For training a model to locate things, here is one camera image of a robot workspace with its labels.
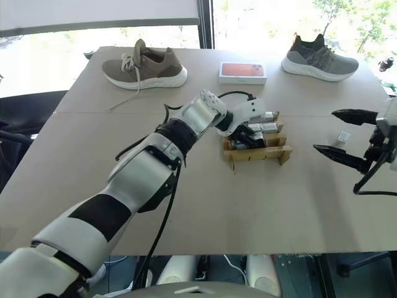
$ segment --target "gray sneaker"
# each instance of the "gray sneaker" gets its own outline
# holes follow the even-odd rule
[[[186,68],[171,48],[153,50],[142,39],[136,42],[132,56],[123,54],[121,59],[107,60],[102,70],[111,83],[131,90],[179,87],[187,79]]]
[[[297,35],[281,65],[287,73],[330,82],[347,79],[359,67],[357,60],[336,55],[325,46],[322,34],[314,42],[304,42]]]

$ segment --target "wooden table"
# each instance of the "wooden table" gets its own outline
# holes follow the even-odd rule
[[[353,77],[327,83],[284,73],[268,62],[265,88],[218,85],[220,61],[241,56],[214,50],[176,50],[189,78],[177,89],[133,94],[111,85],[101,63],[128,49],[101,48],[46,123],[0,195],[0,250],[29,245],[30,239],[71,205],[100,191],[114,156],[150,133],[163,120],[163,104],[190,101],[203,88],[215,93],[240,89],[279,110],[291,159],[236,163],[223,160],[221,137],[212,129],[193,147],[182,170],[169,222],[155,254],[326,253],[394,250],[397,199],[355,196],[361,178],[330,161],[312,145],[332,144],[341,130],[344,147],[362,156],[373,127],[343,123],[330,113],[342,108],[380,110],[386,94],[361,64]],[[225,98],[230,104],[244,100]],[[397,173],[384,166],[368,188],[395,190]],[[165,200],[155,211],[136,215],[115,254],[145,255],[158,231]]]

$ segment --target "white shoe sole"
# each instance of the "white shoe sole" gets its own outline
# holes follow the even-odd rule
[[[181,72],[178,73],[176,76],[165,76],[162,78],[145,79],[141,81],[140,86],[138,82],[131,83],[131,82],[117,81],[115,79],[108,77],[106,74],[105,77],[112,84],[120,88],[129,89],[129,90],[149,89],[149,88],[174,88],[174,87],[182,86],[186,82],[187,70],[186,68],[182,67]]]
[[[329,82],[342,81],[343,79],[347,79],[348,77],[352,76],[355,73],[355,71],[347,74],[327,73],[311,65],[302,65],[292,62],[287,57],[285,57],[283,61],[281,61],[281,66],[283,70],[285,70],[287,73],[293,73],[295,75],[311,76],[312,78],[322,79],[323,81],[329,81]]]

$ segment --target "white box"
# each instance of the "white box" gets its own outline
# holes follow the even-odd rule
[[[261,63],[222,62],[219,68],[219,83],[264,85],[266,78]]]

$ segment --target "beige sneaker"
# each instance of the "beige sneaker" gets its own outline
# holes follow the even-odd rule
[[[187,79],[186,68],[171,48],[153,50],[142,39],[136,42],[132,56],[123,54],[121,59],[107,60],[102,70],[111,83],[131,90],[179,87]]]

